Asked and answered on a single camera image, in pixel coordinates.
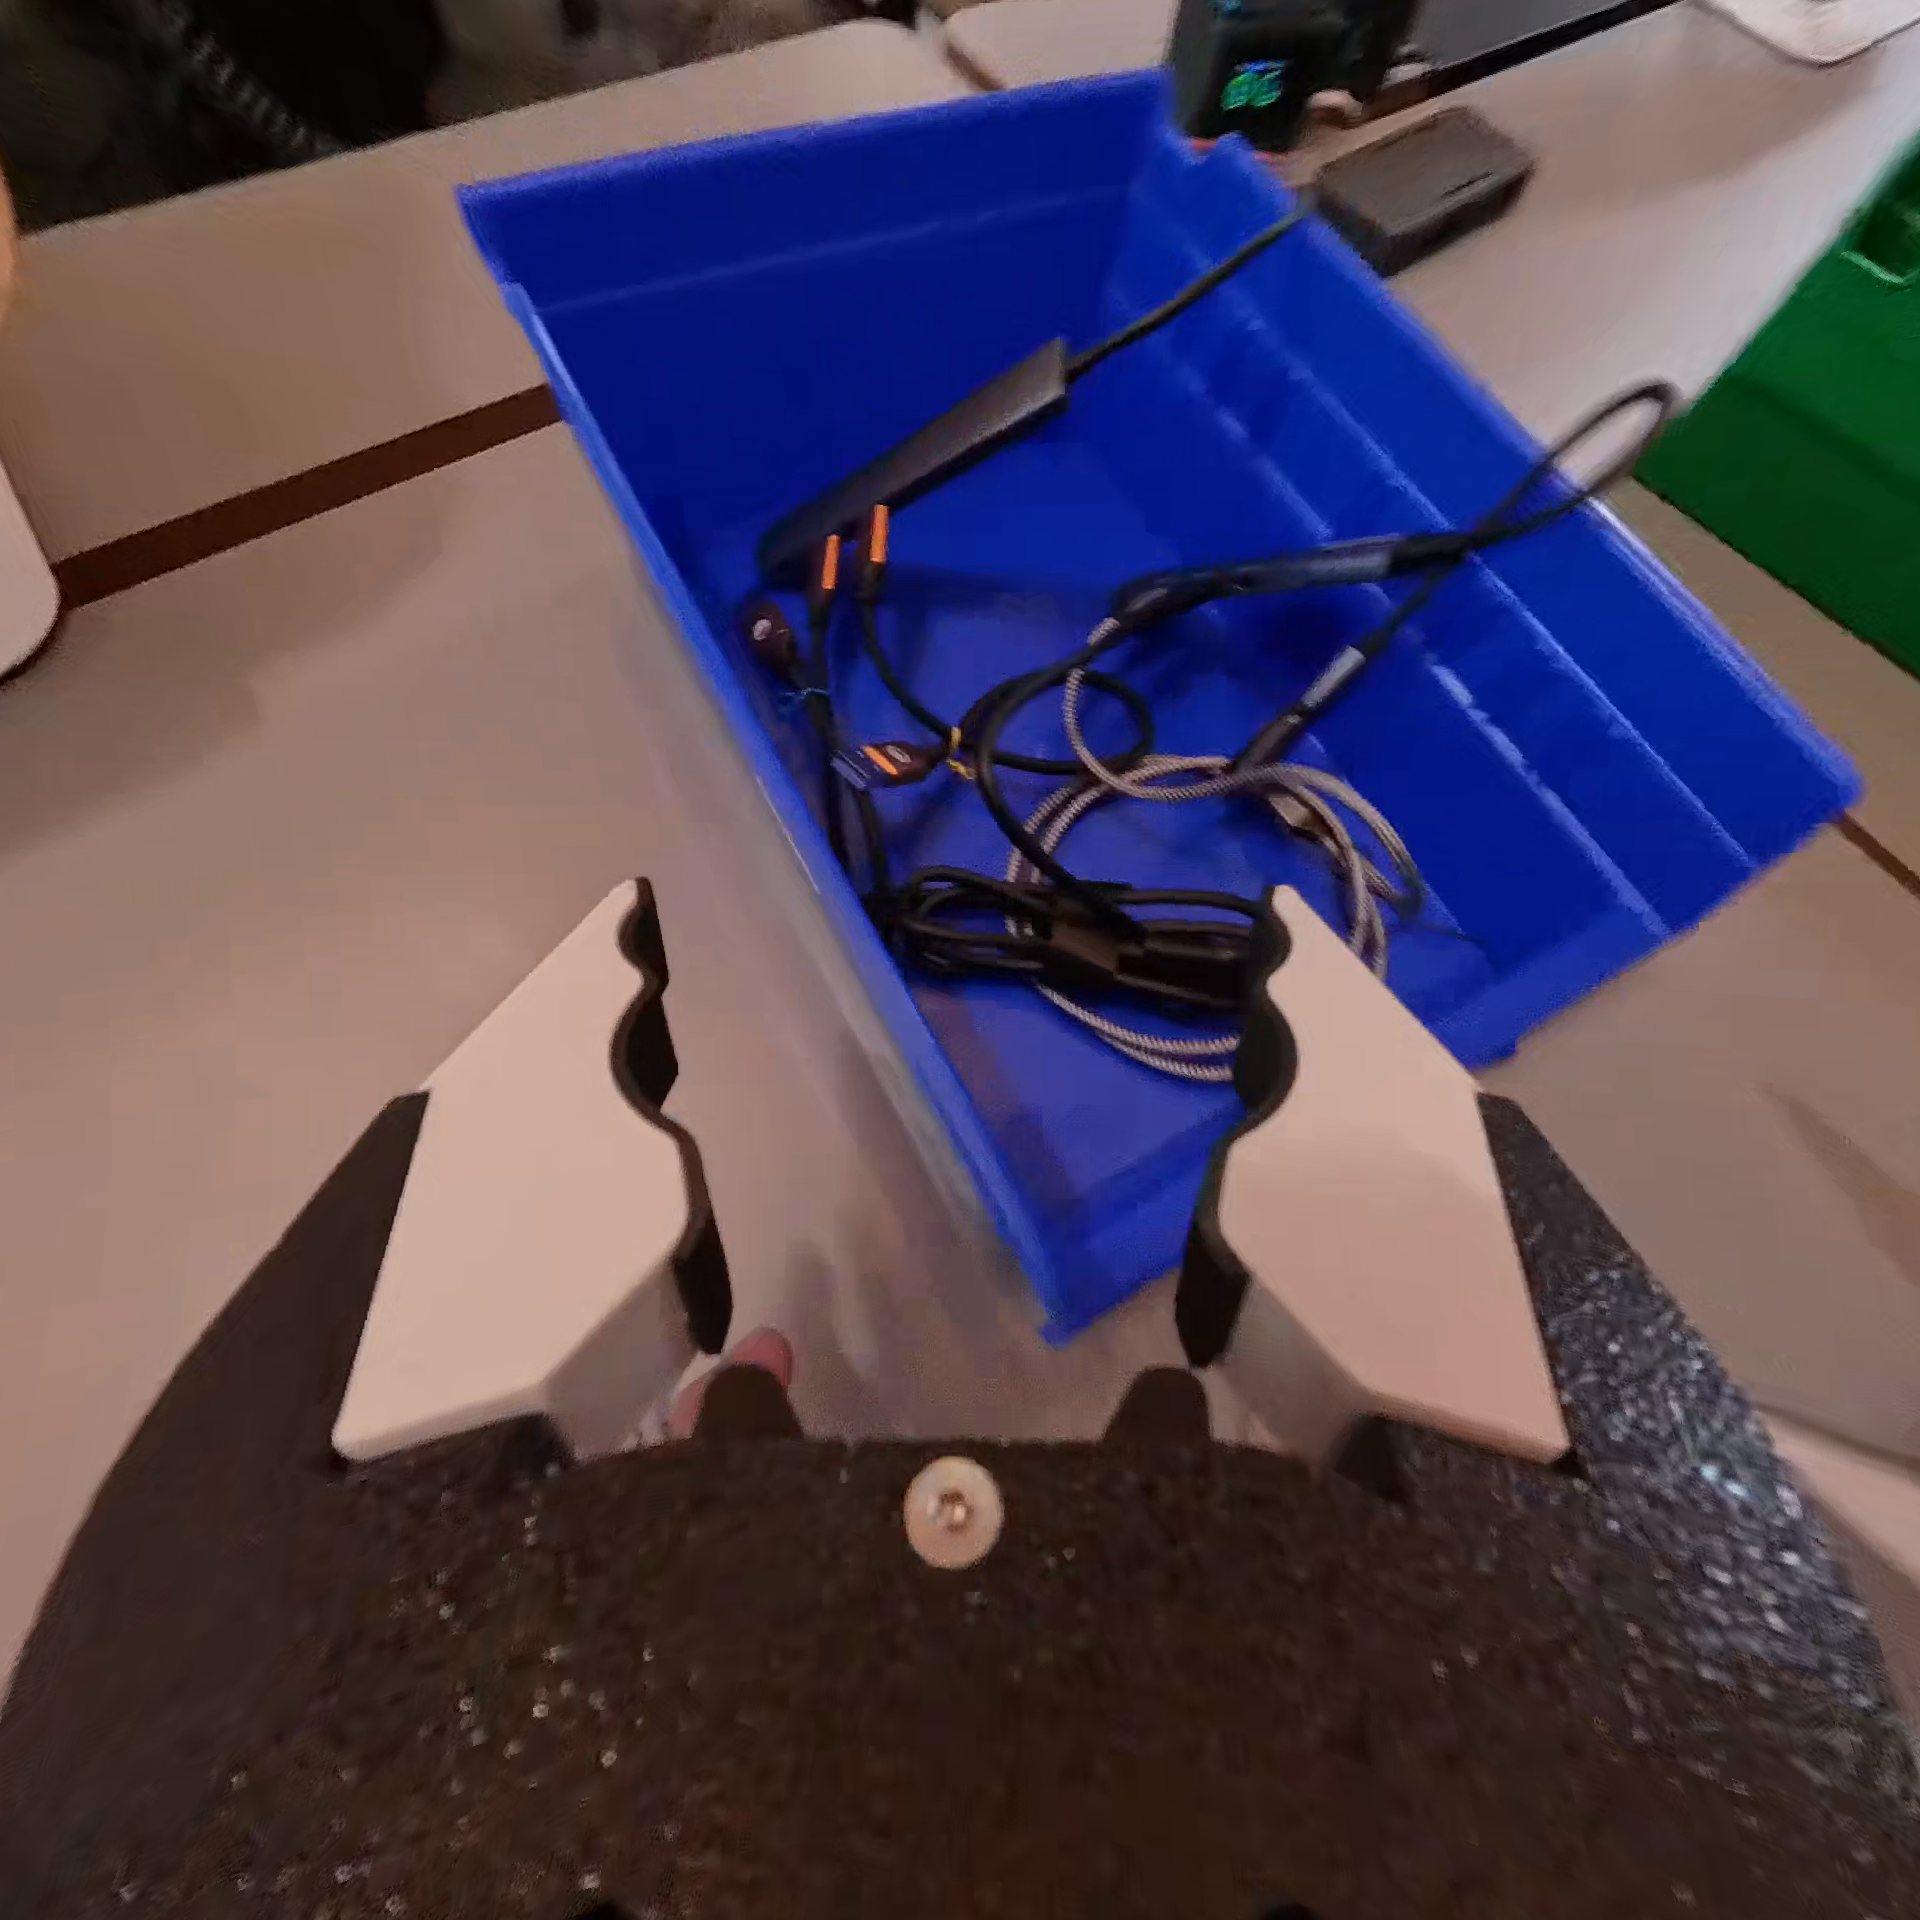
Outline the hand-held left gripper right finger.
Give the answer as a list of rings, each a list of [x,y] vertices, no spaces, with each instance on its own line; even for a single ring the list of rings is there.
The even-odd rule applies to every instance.
[[[1288,885],[1255,925],[1233,1089],[1172,1294],[1188,1364],[1315,1468],[1375,1425],[1569,1460],[1480,1090]]]

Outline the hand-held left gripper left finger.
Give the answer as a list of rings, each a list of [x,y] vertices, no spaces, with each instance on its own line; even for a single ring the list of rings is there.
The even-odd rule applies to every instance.
[[[338,1455],[518,1420],[610,1455],[727,1346],[704,1157],[665,1111],[665,987],[657,891],[622,883],[428,1077]]]

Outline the grey hub cable adapter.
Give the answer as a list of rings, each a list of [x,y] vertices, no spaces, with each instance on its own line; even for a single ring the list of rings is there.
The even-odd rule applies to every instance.
[[[1378,580],[1435,579],[1466,561],[1542,534],[1570,518],[1633,473],[1641,455],[1667,430],[1676,406],[1679,389],[1662,378],[1620,389],[1552,438],[1490,510],[1466,525],[1434,534],[1404,534],[1392,542]],[[1615,451],[1608,462],[1585,478],[1572,478],[1569,470],[1572,457],[1587,443],[1611,437],[1626,418],[1638,418],[1640,425],[1624,430],[1611,442]]]

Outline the green plastic bin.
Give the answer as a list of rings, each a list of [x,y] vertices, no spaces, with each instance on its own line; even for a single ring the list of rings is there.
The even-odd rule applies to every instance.
[[[1916,143],[1638,478],[1916,677]]]

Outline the blue plastic bin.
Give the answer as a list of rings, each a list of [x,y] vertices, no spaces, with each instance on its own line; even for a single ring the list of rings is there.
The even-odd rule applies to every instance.
[[[462,189],[471,238],[851,953],[934,1137],[1067,1341],[1184,1246],[1220,1089],[1127,1065],[1031,989],[902,957],[824,828],[753,591],[810,498],[1007,373],[1139,319],[1291,207],[1162,85],[980,93]],[[1083,641],[1123,579],[1454,533],[1542,452],[1319,217],[904,514],[880,636],[943,716]],[[1388,987],[1467,1070],[1719,913],[1863,795],[1854,764],[1604,507],[1470,558],[1305,764],[1426,885]]]

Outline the person's left hand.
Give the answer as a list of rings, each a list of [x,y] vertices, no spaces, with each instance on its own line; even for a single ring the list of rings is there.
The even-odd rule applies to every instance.
[[[713,1366],[679,1388],[665,1412],[670,1442],[784,1442],[802,1441],[788,1398],[795,1354],[776,1327],[747,1333]]]

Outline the white stand base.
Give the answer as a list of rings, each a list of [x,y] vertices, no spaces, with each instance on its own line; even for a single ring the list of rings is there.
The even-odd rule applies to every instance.
[[[62,597],[32,522],[7,468],[0,476],[3,507],[3,682],[26,673],[55,636]]]

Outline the dark usb hub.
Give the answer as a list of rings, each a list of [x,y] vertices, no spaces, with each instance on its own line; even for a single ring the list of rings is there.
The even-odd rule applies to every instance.
[[[1113,335],[1079,351],[1066,339],[1046,342],[902,443],[802,500],[760,538],[756,577],[766,586],[792,586],[831,538],[847,538],[876,510],[912,506],[1060,415],[1078,381],[1194,310],[1303,225],[1311,207],[1307,198],[1297,198],[1281,219]]]

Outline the black flat box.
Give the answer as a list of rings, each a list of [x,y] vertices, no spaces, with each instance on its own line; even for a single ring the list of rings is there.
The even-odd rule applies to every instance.
[[[1474,108],[1327,163],[1312,180],[1316,217],[1383,281],[1500,222],[1524,195],[1536,157]]]

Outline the black charger green display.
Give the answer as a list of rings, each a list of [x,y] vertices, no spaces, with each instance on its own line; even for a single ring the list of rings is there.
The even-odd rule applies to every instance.
[[[1319,93],[1368,105],[1404,53],[1419,2],[1180,2],[1169,109],[1194,139],[1288,153]]]

